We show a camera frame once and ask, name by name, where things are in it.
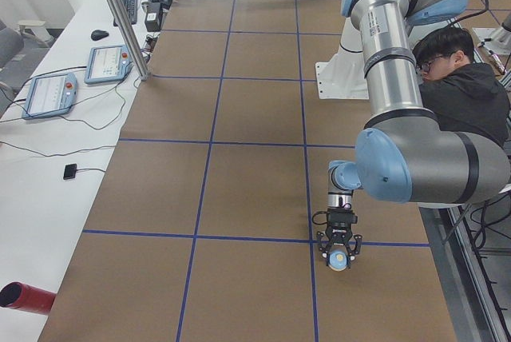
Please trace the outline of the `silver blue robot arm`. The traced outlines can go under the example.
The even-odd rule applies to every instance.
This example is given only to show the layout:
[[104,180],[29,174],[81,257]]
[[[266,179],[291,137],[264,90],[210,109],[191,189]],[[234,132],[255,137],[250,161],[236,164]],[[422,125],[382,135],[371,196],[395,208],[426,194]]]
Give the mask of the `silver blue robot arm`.
[[319,251],[341,271],[359,254],[351,227],[356,189],[380,201],[442,205],[478,203],[502,193],[510,175],[503,149],[475,133],[439,128],[418,87],[408,29],[461,14],[469,0],[342,0],[359,31],[371,119],[358,135],[353,161],[328,167],[326,229]]

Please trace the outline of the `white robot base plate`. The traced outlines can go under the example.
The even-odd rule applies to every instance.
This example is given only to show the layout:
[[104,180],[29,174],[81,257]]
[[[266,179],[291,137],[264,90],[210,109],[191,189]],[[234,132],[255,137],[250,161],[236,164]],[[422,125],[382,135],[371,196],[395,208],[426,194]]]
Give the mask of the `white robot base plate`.
[[320,99],[369,99],[366,80],[356,65],[317,62],[315,72]]

